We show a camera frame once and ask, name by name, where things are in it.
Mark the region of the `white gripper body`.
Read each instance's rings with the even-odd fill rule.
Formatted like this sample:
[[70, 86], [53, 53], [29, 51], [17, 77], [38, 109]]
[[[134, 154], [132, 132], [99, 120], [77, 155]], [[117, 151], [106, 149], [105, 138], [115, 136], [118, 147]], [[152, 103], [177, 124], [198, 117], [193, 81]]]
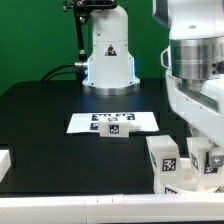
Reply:
[[180, 80], [166, 72], [172, 110], [213, 143], [224, 147], [224, 75], [206, 80], [200, 92], [180, 89]]

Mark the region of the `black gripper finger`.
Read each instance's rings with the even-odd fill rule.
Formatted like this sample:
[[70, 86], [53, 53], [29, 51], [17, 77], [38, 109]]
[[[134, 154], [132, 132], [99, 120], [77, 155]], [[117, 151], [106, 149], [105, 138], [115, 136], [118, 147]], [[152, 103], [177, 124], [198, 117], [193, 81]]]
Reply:
[[224, 148], [213, 147], [209, 152], [209, 165], [212, 168], [221, 168], [224, 165]]
[[189, 129], [190, 129], [190, 133], [191, 133], [192, 137], [201, 137], [202, 136], [202, 133], [198, 129], [196, 129], [194, 126], [190, 125]]

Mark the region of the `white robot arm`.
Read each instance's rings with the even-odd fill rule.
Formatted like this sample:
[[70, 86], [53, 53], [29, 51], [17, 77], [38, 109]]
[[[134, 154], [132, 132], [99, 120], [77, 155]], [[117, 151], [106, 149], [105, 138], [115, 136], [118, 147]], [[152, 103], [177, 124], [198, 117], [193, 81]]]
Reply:
[[[224, 0], [152, 0], [169, 29], [161, 53], [172, 110], [224, 149]], [[93, 52], [86, 89], [113, 95], [139, 84], [128, 52], [127, 13], [114, 1], [91, 2]]]

